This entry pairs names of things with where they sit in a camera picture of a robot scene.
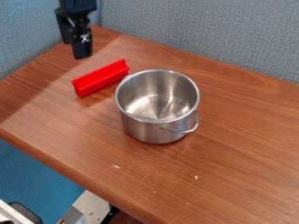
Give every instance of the red block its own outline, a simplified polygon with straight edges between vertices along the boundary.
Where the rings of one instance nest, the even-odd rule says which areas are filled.
[[[121,81],[128,75],[129,67],[124,59],[113,62],[112,64],[103,66],[96,71],[87,73],[71,83],[75,87],[75,91],[80,97],[91,95],[101,88]]]

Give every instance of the gray fabric wall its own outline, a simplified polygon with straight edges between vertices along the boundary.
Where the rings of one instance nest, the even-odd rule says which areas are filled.
[[[0,1],[0,80],[61,40],[57,6],[59,0]],[[92,22],[99,23],[99,11]]]
[[[298,0],[101,0],[101,24],[299,83]]]

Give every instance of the pot rim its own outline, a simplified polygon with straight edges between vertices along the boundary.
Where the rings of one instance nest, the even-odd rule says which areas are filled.
[[[144,119],[140,119],[140,118],[136,118],[132,114],[128,114],[124,110],[123,110],[123,107],[120,106],[120,103],[119,103],[119,100],[117,100],[117,96],[119,96],[119,91],[120,91],[120,88],[124,86],[124,84],[131,80],[133,79],[136,76],[139,75],[144,75],[149,72],[168,72],[171,74],[179,74],[183,78],[185,78],[189,83],[192,84],[193,86],[193,89],[195,89],[195,92],[196,92],[196,102],[193,103],[193,106],[192,108],[188,110],[188,112],[177,117],[175,117],[173,119],[169,119],[169,120],[163,120],[163,121],[147,121]],[[179,73],[179,72],[175,72],[173,70],[169,70],[169,69],[163,69],[163,68],[153,68],[153,69],[147,69],[144,71],[140,71],[137,73],[133,73],[133,74],[129,74],[120,82],[120,84],[117,85],[116,87],[116,94],[115,94],[115,99],[116,99],[116,105],[117,105],[117,108],[120,109],[120,111],[128,116],[131,117],[132,119],[135,119],[136,121],[141,122],[141,123],[171,123],[171,122],[176,122],[179,120],[181,120],[184,117],[187,117],[193,111],[196,111],[196,108],[199,107],[199,104],[200,104],[200,98],[201,98],[201,95],[200,95],[200,90],[197,88],[197,85],[196,83],[193,82],[193,80],[187,76],[184,75],[183,73]]]

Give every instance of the stainless steel pot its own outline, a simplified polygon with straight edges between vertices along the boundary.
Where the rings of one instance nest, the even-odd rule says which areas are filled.
[[[168,144],[197,129],[199,102],[193,81],[165,69],[127,76],[116,89],[124,131],[149,144]]]

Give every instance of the wooden table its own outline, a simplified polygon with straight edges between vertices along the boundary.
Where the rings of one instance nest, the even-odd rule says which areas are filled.
[[[298,223],[299,87],[119,32],[93,34],[91,58],[57,44],[0,81],[1,138],[143,223]],[[196,81],[200,128],[181,141],[124,134],[117,84],[76,96],[71,80],[121,58],[131,73],[164,67]]]

